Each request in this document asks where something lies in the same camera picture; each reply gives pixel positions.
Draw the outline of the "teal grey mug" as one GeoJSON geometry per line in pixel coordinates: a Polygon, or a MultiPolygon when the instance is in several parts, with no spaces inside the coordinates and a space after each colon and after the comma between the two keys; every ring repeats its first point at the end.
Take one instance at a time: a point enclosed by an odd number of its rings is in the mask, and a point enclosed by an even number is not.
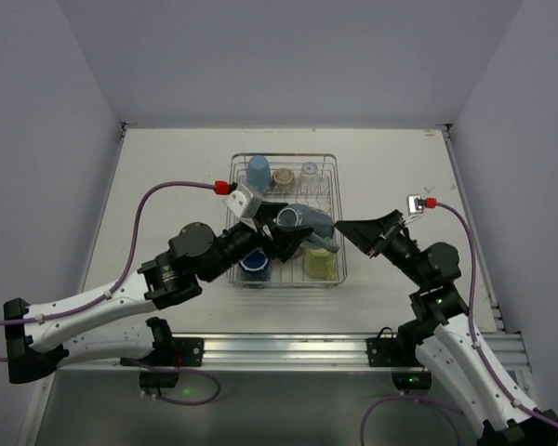
{"type": "Polygon", "coordinates": [[[312,227],[312,233],[301,243],[303,248],[323,249],[329,253],[339,251],[339,244],[335,241],[333,218],[322,210],[293,203],[279,212],[276,221],[283,227],[312,227]]]}

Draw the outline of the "dark blue mug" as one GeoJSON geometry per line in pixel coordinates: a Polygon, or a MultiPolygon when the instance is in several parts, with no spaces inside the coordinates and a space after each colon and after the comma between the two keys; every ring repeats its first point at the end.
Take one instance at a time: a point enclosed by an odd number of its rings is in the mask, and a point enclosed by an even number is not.
{"type": "Polygon", "coordinates": [[[242,281],[266,282],[271,277],[272,261],[261,249],[256,249],[238,263],[238,268],[242,281]]]}

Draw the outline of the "light green mug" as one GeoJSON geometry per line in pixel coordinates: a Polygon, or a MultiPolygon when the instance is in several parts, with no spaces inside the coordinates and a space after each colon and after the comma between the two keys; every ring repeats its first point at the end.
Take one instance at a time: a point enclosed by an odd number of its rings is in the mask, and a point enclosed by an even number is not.
{"type": "Polygon", "coordinates": [[[334,281],[337,277],[336,254],[325,249],[306,249],[304,271],[314,279],[334,281]]]}

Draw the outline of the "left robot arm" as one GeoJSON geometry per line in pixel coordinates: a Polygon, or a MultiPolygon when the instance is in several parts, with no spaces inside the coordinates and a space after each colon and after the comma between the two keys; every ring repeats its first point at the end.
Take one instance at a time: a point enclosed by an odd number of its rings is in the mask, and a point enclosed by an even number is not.
{"type": "Polygon", "coordinates": [[[126,264],[118,280],[84,293],[45,304],[7,301],[2,321],[9,382],[31,383],[81,361],[173,356],[171,331],[158,318],[127,334],[115,335],[106,326],[199,296],[201,282],[215,281],[256,250],[287,261],[313,229],[278,224],[283,209],[281,203],[264,202],[254,216],[221,234],[205,223],[190,223],[154,259],[137,269],[126,264]]]}

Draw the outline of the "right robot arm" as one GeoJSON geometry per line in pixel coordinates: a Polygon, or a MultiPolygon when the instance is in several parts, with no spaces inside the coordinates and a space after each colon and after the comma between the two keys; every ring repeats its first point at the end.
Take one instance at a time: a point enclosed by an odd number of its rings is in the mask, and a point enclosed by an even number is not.
{"type": "Polygon", "coordinates": [[[371,220],[341,220],[336,229],[369,257],[384,256],[418,290],[415,318],[401,325],[395,355],[417,361],[446,388],[480,445],[555,445],[558,416],[541,410],[511,378],[475,326],[472,304],[455,285],[458,250],[448,243],[420,249],[394,210],[371,220]]]}

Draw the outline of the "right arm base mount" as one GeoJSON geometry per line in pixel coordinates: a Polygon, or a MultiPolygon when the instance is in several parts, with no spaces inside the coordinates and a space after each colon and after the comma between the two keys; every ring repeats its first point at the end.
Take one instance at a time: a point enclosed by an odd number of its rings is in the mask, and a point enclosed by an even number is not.
{"type": "Polygon", "coordinates": [[[392,383],[403,394],[425,395],[432,388],[432,375],[418,360],[407,353],[391,327],[383,327],[365,340],[368,365],[389,368],[392,383]]]}

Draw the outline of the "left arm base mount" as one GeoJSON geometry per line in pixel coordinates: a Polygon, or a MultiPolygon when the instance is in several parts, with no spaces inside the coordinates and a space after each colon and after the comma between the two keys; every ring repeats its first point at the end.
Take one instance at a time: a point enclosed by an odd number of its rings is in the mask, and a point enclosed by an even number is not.
{"type": "MultiPolygon", "coordinates": [[[[199,367],[204,354],[204,339],[199,337],[173,337],[170,348],[158,348],[140,359],[143,364],[159,368],[199,367]]],[[[155,390],[161,396],[163,389],[176,386],[179,376],[171,372],[154,372],[142,369],[139,372],[139,387],[155,390]]]]}

